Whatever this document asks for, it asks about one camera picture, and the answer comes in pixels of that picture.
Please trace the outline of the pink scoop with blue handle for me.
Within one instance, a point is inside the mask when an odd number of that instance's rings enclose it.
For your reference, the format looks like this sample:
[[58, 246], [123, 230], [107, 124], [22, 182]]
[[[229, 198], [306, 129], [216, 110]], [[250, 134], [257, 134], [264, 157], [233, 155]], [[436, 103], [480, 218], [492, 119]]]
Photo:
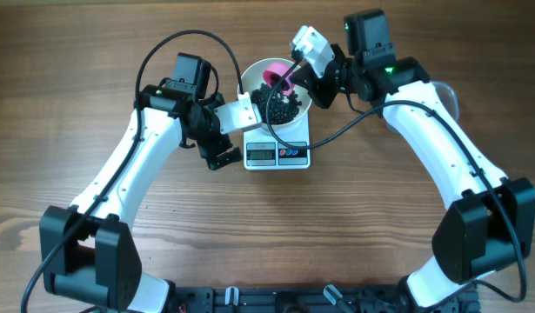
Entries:
[[[263, 79], [264, 82], [269, 85], [270, 87], [274, 87], [276, 83], [278, 83], [281, 79], [284, 73], [290, 68], [290, 66], [287, 63], [281, 63], [281, 62], [275, 62], [271, 63], [266, 67], [266, 69], [263, 72]], [[289, 78], [285, 78], [285, 80], [281, 83], [279, 91], [284, 96], [290, 96], [293, 92], [294, 84], [290, 81]]]

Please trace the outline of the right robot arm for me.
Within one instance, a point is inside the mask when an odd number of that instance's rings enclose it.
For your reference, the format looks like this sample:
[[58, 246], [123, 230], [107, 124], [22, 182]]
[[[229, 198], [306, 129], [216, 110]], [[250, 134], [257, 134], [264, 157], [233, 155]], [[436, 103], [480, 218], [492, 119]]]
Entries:
[[346, 16], [344, 30], [347, 50], [301, 27], [290, 44], [290, 80], [323, 109], [339, 93], [369, 103], [370, 113], [411, 146], [446, 209], [431, 240], [431, 258], [398, 284], [395, 311], [435, 310], [511, 265], [519, 274], [516, 301], [523, 301], [534, 186], [526, 178], [510, 179], [490, 162], [446, 110], [420, 63], [397, 58], [382, 10]]

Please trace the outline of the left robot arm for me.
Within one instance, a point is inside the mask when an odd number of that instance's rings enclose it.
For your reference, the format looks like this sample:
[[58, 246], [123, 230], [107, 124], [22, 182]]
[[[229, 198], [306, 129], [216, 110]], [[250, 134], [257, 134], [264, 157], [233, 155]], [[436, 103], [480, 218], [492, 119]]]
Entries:
[[129, 126], [92, 183], [66, 209], [50, 206], [39, 222], [38, 275], [55, 296], [109, 312], [167, 312], [176, 285], [144, 273], [133, 240], [137, 212], [156, 175], [192, 140], [210, 170], [241, 160], [229, 135], [260, 124], [248, 92], [226, 103], [206, 94], [212, 66], [180, 53], [171, 77], [136, 89]]

